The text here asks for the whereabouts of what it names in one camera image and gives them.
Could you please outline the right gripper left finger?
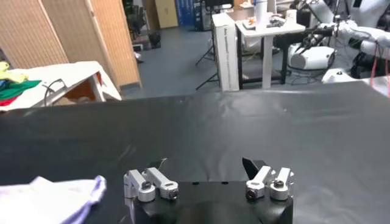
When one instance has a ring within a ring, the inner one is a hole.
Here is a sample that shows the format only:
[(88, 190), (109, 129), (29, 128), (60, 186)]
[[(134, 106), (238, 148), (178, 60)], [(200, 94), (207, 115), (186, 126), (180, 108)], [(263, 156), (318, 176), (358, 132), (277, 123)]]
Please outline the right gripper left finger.
[(127, 171), (124, 176), (124, 198), (137, 198), (148, 203), (156, 198), (156, 191), (166, 200), (176, 200), (179, 184), (168, 179), (157, 168), (149, 167), (143, 173), (136, 169)]

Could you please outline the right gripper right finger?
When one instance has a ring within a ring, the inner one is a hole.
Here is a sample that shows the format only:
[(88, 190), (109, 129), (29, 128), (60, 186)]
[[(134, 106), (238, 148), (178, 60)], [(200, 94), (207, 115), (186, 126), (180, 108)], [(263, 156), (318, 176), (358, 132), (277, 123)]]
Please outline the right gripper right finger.
[(257, 163), (249, 158), (242, 158), (242, 165), (247, 173), (246, 198), (257, 200), (266, 195), (277, 201), (285, 201), (293, 197), (294, 173), (291, 168), (281, 167), (276, 172), (264, 161)]

